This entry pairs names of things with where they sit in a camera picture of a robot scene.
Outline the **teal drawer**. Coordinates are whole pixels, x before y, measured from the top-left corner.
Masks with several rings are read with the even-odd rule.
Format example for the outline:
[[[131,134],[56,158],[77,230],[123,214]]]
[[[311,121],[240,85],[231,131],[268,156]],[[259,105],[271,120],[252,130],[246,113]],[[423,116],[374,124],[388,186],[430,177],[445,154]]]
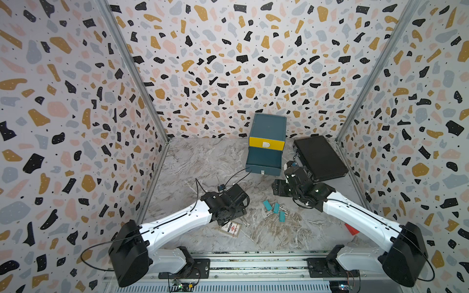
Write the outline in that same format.
[[[279,177],[282,170],[282,151],[249,147],[246,172]]]

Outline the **yellow top drawer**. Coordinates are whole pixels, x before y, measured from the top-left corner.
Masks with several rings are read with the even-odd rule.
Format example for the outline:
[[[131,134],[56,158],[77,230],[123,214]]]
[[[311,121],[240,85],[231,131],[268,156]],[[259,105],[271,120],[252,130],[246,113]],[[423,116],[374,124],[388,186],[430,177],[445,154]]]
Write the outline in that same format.
[[[249,146],[268,150],[283,151],[285,147],[285,141],[265,139],[262,137],[249,137]]]

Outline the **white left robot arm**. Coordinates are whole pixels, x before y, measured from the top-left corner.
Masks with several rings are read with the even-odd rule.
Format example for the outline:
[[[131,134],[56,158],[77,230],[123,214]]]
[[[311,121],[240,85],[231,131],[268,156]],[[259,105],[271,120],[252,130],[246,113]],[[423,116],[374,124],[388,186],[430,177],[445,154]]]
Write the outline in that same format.
[[[221,192],[207,192],[192,205],[163,219],[138,225],[130,220],[120,229],[108,250],[112,269],[121,288],[137,283],[148,273],[187,277],[195,267],[188,249],[165,250],[168,242],[210,223],[223,227],[244,217],[248,194],[235,184]]]

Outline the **red object behind arm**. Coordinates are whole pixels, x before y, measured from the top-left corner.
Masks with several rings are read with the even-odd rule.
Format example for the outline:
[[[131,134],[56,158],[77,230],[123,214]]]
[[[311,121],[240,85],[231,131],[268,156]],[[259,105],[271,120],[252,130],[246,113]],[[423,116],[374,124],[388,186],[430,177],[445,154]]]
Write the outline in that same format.
[[[351,235],[355,236],[357,234],[359,234],[359,230],[355,229],[354,227],[350,226],[349,224],[345,224],[345,227],[346,229],[348,230],[348,232],[350,232]]]

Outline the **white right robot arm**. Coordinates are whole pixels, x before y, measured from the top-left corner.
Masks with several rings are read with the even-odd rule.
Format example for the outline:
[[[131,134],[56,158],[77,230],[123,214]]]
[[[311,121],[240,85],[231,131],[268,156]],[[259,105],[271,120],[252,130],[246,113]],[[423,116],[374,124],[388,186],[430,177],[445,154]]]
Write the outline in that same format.
[[[373,241],[377,248],[339,245],[332,258],[347,271],[364,270],[386,274],[394,282],[412,288],[429,264],[422,232],[418,226],[378,216],[357,205],[332,186],[315,183],[305,169],[289,162],[285,179],[272,183],[274,195],[289,197],[304,209],[316,209],[336,217]]]

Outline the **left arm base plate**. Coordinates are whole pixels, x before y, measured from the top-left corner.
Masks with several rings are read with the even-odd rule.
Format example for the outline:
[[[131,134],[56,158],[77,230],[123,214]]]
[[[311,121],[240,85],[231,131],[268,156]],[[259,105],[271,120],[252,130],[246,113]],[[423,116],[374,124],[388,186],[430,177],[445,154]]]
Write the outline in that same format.
[[[159,273],[158,278],[162,279],[208,279],[210,275],[210,264],[209,258],[199,258],[195,260],[189,260],[180,271],[177,273],[162,272]]]

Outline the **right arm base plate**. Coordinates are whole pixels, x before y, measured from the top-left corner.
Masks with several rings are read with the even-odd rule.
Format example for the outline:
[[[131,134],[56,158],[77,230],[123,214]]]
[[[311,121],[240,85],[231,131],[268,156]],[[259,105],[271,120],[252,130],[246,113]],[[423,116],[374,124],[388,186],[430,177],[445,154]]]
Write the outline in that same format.
[[[327,260],[326,257],[307,258],[307,269],[310,278],[358,278],[358,270],[346,271],[336,260]]]

